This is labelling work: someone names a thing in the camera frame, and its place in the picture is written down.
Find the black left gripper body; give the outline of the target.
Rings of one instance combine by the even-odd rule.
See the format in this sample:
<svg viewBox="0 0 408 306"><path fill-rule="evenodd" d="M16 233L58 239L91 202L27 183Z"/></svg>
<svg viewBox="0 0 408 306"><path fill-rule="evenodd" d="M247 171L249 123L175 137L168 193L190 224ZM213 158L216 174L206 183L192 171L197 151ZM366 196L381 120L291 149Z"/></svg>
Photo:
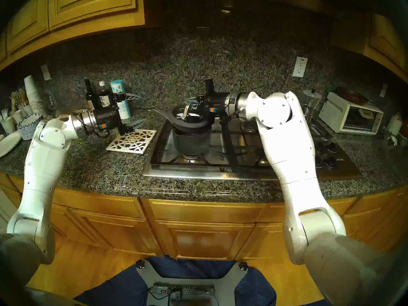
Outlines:
<svg viewBox="0 0 408 306"><path fill-rule="evenodd" d="M122 123L118 103L123 101L125 101L124 92L114 93L109 106L94 110L94 118L100 130L117 128L120 135L134 132L134 129Z"/></svg>

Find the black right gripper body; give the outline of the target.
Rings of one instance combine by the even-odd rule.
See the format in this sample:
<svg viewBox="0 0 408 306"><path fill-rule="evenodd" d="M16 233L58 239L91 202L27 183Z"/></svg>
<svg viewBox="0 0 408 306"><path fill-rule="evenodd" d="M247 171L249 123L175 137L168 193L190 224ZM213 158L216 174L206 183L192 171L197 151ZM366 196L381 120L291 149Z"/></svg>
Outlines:
<svg viewBox="0 0 408 306"><path fill-rule="evenodd" d="M205 80L204 103L199 105L199 113L204 117L221 117L225 115L227 93L216 92L213 80Z"/></svg>

